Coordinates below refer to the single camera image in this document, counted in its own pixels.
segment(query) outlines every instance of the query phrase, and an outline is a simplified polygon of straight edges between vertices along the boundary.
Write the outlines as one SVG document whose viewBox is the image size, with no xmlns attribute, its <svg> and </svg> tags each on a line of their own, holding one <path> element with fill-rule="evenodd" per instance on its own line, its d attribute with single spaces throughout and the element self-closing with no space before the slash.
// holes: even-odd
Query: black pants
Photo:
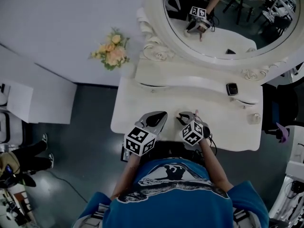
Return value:
<svg viewBox="0 0 304 228">
<path fill-rule="evenodd" d="M 184 143 L 174 141 L 157 141 L 153 149 L 144 154 L 141 164 L 166 158 L 182 158 L 205 167 L 203 156 L 192 150 L 187 150 Z"/>
<path fill-rule="evenodd" d="M 20 171 L 41 171 L 51 167 L 52 162 L 49 158 L 36 157 L 47 149 L 47 144 L 40 141 L 32 146 L 23 147 L 12 151 L 20 163 Z"/>
</svg>

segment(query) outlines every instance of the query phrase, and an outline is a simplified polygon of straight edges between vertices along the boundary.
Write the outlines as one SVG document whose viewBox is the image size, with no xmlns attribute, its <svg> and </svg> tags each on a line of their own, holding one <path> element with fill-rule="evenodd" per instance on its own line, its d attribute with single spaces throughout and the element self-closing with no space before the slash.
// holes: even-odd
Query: sneaker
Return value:
<svg viewBox="0 0 304 228">
<path fill-rule="evenodd" d="M 54 155 L 51 153 L 51 154 L 48 155 L 48 158 L 49 158 L 49 159 L 51 160 L 51 162 L 52 162 L 52 165 L 51 165 L 50 169 L 53 169 L 53 167 L 54 167 Z"/>
<path fill-rule="evenodd" d="M 46 133 L 44 133 L 44 134 L 42 135 L 42 141 L 45 142 L 46 144 L 48 143 L 48 137 L 47 137 L 47 136 L 48 136 L 48 135 L 47 135 Z"/>
</svg>

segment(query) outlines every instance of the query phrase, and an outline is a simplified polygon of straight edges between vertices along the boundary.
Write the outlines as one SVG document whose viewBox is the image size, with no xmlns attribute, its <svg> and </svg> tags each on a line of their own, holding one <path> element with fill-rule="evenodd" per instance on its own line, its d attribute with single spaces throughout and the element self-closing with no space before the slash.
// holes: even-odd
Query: black smartphone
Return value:
<svg viewBox="0 0 304 228">
<path fill-rule="evenodd" d="M 227 49 L 226 54 L 236 54 L 233 50 Z"/>
<path fill-rule="evenodd" d="M 226 89 L 229 96 L 238 95 L 238 87 L 236 83 L 226 84 Z"/>
</svg>

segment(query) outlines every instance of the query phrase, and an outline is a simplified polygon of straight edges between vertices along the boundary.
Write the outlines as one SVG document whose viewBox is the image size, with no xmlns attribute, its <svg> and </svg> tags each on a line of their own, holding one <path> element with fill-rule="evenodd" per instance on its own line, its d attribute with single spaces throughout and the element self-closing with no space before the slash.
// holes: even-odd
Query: yellow flower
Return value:
<svg viewBox="0 0 304 228">
<path fill-rule="evenodd" d="M 118 44 L 118 43 L 120 42 L 120 35 L 114 35 L 114 36 L 112 37 L 112 42 L 113 42 L 114 44 Z"/>
<path fill-rule="evenodd" d="M 98 52 L 99 52 L 99 53 L 105 53 L 105 51 L 106 51 L 106 49 L 105 49 L 105 44 L 100 45 L 100 46 L 99 46 L 99 49 L 98 49 Z"/>
<path fill-rule="evenodd" d="M 106 44 L 105 49 L 106 51 L 113 51 L 115 49 L 115 45 L 113 43 Z"/>
<path fill-rule="evenodd" d="M 112 42 L 112 36 L 111 35 L 107 35 L 106 36 L 106 41 L 111 43 Z"/>
<path fill-rule="evenodd" d="M 95 58 L 96 55 L 97 55 L 96 51 L 91 52 L 91 57 L 92 57 L 92 58 Z"/>
</svg>

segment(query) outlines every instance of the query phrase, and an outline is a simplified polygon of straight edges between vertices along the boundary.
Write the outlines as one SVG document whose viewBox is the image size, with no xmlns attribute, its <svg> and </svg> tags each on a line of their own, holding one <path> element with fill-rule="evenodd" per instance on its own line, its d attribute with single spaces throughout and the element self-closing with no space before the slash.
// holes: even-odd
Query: peach rose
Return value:
<svg viewBox="0 0 304 228">
<path fill-rule="evenodd" d="M 115 35 L 112 37 L 112 42 L 118 44 L 120 42 L 120 35 Z"/>
<path fill-rule="evenodd" d="M 106 61 L 109 65 L 117 65 L 118 62 L 123 63 L 125 61 L 126 52 L 123 47 L 117 47 L 115 50 L 109 52 L 106 57 Z"/>
<path fill-rule="evenodd" d="M 106 49 L 105 49 L 105 44 L 100 45 L 100 46 L 99 46 L 99 49 L 98 49 L 98 52 L 99 52 L 99 53 L 104 53 L 105 51 L 106 51 Z"/>
<path fill-rule="evenodd" d="M 115 49 L 115 45 L 113 43 L 106 44 L 105 49 L 106 51 L 113 51 Z"/>
<path fill-rule="evenodd" d="M 110 66 L 115 66 L 115 65 L 118 64 L 118 61 L 115 60 L 115 58 L 113 58 L 113 57 L 111 56 L 111 53 L 110 53 L 110 52 L 107 53 L 105 61 L 106 61 L 106 63 L 109 64 Z"/>
</svg>

